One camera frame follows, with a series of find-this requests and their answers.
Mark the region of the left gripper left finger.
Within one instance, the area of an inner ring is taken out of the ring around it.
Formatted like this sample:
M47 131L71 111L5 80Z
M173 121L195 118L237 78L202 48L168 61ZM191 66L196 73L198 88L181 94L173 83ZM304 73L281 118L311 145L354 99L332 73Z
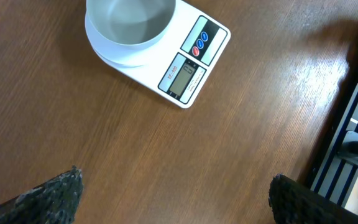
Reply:
M0 204L0 223L73 223L83 190L82 171L74 166Z

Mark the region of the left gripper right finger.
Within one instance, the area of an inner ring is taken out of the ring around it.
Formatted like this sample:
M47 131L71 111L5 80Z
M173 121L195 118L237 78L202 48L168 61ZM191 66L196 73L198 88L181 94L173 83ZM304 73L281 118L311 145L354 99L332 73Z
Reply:
M358 215L283 174L278 174L272 179L268 202L277 224L358 223Z

